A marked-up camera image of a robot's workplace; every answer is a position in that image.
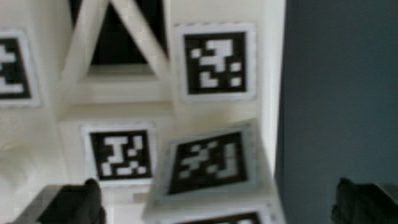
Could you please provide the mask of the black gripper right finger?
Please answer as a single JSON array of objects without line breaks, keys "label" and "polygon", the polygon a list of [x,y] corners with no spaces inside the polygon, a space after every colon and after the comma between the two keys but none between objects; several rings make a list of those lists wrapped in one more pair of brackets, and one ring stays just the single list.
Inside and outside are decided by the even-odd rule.
[{"label": "black gripper right finger", "polygon": [[333,224],[398,224],[398,184],[357,184],[342,178],[330,219]]}]

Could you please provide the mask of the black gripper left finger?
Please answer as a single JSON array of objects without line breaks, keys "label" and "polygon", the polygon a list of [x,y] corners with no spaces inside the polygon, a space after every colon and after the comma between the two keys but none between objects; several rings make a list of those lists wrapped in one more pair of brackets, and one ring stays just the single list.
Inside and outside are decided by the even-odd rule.
[{"label": "black gripper left finger", "polygon": [[106,224],[95,180],[81,185],[47,185],[10,224]]}]

